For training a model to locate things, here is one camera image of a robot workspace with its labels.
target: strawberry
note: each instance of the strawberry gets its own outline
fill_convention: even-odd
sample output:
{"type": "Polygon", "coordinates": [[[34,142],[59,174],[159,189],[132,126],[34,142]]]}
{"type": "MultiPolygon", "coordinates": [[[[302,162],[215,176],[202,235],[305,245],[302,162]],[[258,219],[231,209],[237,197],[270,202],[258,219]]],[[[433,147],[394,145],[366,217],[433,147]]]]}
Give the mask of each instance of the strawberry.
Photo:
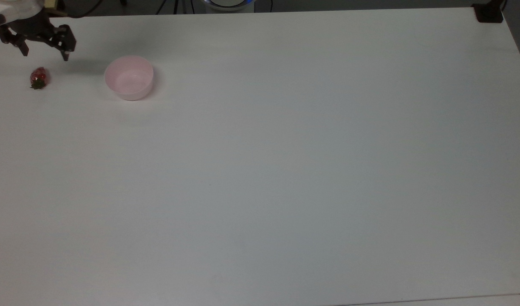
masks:
{"type": "Polygon", "coordinates": [[[47,70],[43,67],[35,69],[29,76],[29,82],[31,83],[31,88],[33,89],[44,88],[48,83],[47,70]]]}

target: cable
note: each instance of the cable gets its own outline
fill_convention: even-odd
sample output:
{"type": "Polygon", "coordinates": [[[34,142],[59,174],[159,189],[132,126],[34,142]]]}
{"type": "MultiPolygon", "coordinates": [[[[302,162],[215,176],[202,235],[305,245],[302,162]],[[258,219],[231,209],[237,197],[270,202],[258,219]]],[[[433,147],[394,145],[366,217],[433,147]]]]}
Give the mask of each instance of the cable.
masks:
{"type": "Polygon", "coordinates": [[[88,12],[82,14],[82,15],[70,15],[68,14],[68,17],[71,17],[71,18],[82,18],[82,17],[86,17],[88,15],[90,15],[91,12],[93,12],[101,3],[103,2],[103,0],[99,0],[95,6],[93,6],[88,12]]]}
{"type": "Polygon", "coordinates": [[[159,7],[158,10],[156,11],[156,14],[155,14],[155,15],[158,15],[158,14],[160,13],[161,8],[164,7],[164,4],[165,4],[166,1],[167,1],[167,0],[163,0],[163,1],[161,2],[160,7],[159,7]]]}
{"type": "Polygon", "coordinates": [[[173,15],[177,15],[178,8],[179,8],[179,0],[175,0],[175,6],[173,6],[173,15]]]}

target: table surface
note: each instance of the table surface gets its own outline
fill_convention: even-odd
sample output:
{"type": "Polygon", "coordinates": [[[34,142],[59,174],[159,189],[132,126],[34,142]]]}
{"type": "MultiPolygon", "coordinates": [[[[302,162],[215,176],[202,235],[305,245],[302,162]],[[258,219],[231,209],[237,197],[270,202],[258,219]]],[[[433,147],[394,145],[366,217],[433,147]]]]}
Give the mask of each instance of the table surface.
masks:
{"type": "Polygon", "coordinates": [[[447,300],[417,300],[369,304],[371,306],[520,306],[520,295],[489,296],[472,298],[449,298],[447,300]]]}
{"type": "Polygon", "coordinates": [[[54,19],[0,43],[0,306],[520,293],[520,55],[471,8],[54,19]],[[155,67],[142,101],[105,67],[155,67]],[[45,89],[29,73],[48,68],[45,89]]]}

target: bowl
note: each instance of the bowl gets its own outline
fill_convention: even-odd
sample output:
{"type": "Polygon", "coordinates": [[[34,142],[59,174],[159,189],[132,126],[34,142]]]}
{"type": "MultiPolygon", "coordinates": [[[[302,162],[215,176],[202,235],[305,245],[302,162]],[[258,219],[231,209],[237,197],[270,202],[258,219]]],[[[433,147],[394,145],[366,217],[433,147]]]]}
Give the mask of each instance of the bowl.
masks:
{"type": "Polygon", "coordinates": [[[154,70],[141,56],[122,56],[105,69],[105,84],[122,99],[134,101],[153,88],[154,70]]]}

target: floor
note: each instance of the floor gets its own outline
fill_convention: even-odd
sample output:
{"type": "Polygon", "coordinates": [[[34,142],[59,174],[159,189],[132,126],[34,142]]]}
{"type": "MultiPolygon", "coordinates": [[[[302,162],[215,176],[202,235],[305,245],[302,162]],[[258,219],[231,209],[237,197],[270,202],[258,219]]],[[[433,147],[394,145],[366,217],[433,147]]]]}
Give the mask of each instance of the floor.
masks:
{"type": "MultiPolygon", "coordinates": [[[[64,0],[68,12],[81,14],[88,11],[98,0],[64,0]]],[[[122,6],[119,0],[104,0],[91,14],[92,16],[109,15],[153,15],[164,0],[128,0],[122,6]]],[[[395,9],[395,8],[441,8],[469,7],[474,3],[488,0],[273,0],[273,12],[282,11],[318,11],[318,10],[357,10],[357,9],[395,9]]],[[[503,14],[520,51],[520,0],[507,0],[503,14]]],[[[172,14],[175,0],[167,0],[160,14],[172,14]]],[[[205,14],[201,0],[180,0],[178,14],[192,13],[192,4],[196,14],[205,14]]],[[[269,12],[270,0],[257,0],[256,12],[269,12]]]]}

